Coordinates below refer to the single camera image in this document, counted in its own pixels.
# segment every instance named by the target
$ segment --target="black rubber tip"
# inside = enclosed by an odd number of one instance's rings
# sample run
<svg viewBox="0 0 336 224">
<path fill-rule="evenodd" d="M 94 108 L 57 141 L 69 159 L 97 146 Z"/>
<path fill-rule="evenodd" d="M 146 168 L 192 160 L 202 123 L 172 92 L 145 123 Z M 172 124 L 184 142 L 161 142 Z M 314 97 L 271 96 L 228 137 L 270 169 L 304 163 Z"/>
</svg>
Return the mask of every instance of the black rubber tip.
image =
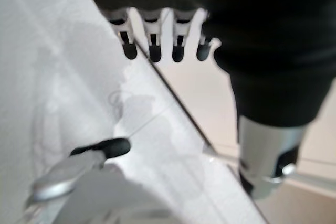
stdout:
<svg viewBox="0 0 336 224">
<path fill-rule="evenodd" d="M 184 47 L 182 46 L 173 46 L 173 60 L 175 62 L 180 62 L 183 60 L 183 55 L 184 55 Z"/>
<path fill-rule="evenodd" d="M 136 51 L 136 46 L 135 44 L 129 44 L 126 43 L 124 45 L 122 45 L 123 49 L 124 49 L 124 53 L 126 55 L 126 57 L 130 60 L 134 60 L 137 56 L 137 51 Z"/>
<path fill-rule="evenodd" d="M 239 172 L 239 178 L 240 178 L 240 183 L 243 186 L 243 189 L 248 195 L 251 195 L 252 190 L 253 190 L 253 185 L 247 181 L 247 179 Z"/>
<path fill-rule="evenodd" d="M 198 44 L 196 56 L 199 61 L 206 60 L 210 52 L 210 45 L 205 43 L 204 45 Z"/>
<path fill-rule="evenodd" d="M 161 60 L 161 46 L 149 46 L 149 57 L 151 61 L 159 62 Z"/>
<path fill-rule="evenodd" d="M 124 155 L 127 152 L 129 152 L 130 149 L 131 149 L 131 143 L 126 138 L 113 138 L 101 141 L 98 144 L 92 144 L 76 148 L 70 153 L 70 156 L 81 154 L 88 150 L 93 150 L 104 152 L 106 159 L 109 159 Z"/>
</svg>

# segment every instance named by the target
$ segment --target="white surface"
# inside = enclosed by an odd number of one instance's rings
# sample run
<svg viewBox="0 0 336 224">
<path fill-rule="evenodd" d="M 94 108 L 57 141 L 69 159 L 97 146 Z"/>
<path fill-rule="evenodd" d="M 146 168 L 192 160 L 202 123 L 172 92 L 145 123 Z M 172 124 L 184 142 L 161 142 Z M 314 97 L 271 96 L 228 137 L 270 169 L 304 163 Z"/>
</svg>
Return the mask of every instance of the white surface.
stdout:
<svg viewBox="0 0 336 224">
<path fill-rule="evenodd" d="M 74 147 L 115 136 L 133 145 L 115 160 L 125 174 L 155 182 L 195 222 L 264 223 L 227 167 L 201 156 L 203 140 L 166 87 L 144 58 L 126 59 L 91 0 L 0 2 L 1 224 L 23 222 L 34 178 Z"/>
</svg>

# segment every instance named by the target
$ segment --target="black sleeve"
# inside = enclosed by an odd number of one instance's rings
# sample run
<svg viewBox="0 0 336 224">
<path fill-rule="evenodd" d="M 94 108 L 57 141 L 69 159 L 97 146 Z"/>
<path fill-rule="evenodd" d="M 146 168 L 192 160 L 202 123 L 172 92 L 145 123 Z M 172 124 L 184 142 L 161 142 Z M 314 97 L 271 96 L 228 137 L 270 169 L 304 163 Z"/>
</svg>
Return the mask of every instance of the black sleeve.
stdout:
<svg viewBox="0 0 336 224">
<path fill-rule="evenodd" d="M 230 74 L 238 115 L 273 126 L 311 122 L 336 74 L 336 0 L 195 0 Z"/>
</svg>

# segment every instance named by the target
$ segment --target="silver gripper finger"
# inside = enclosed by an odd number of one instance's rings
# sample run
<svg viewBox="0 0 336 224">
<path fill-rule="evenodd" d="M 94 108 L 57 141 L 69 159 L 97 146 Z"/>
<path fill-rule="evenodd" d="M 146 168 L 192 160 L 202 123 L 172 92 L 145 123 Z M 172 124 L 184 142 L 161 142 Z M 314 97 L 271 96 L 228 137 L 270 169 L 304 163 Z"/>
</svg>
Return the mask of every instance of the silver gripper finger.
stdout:
<svg viewBox="0 0 336 224">
<path fill-rule="evenodd" d="M 161 60 L 161 9 L 138 11 L 142 18 L 143 27 L 149 45 L 149 56 L 153 62 L 159 62 Z"/>
<path fill-rule="evenodd" d="M 189 34 L 191 21 L 196 10 L 182 11 L 174 9 L 173 19 L 173 53 L 172 57 L 175 62 L 180 62 L 184 55 L 184 46 Z"/>
<path fill-rule="evenodd" d="M 110 22 L 115 34 L 122 43 L 126 57 L 133 60 L 137 56 L 134 43 L 134 33 L 131 20 L 128 17 L 128 8 L 121 8 L 114 11 L 100 10 L 104 17 Z"/>
</svg>

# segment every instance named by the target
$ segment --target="floor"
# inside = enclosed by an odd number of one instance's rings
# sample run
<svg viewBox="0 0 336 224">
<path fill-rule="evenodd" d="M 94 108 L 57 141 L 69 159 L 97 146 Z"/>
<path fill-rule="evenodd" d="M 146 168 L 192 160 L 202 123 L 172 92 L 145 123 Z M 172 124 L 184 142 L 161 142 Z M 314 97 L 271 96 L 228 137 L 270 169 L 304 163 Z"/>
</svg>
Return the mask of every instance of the floor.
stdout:
<svg viewBox="0 0 336 224">
<path fill-rule="evenodd" d="M 257 201 L 270 224 L 335 224 L 336 200 L 284 185 L 273 195 Z"/>
</svg>

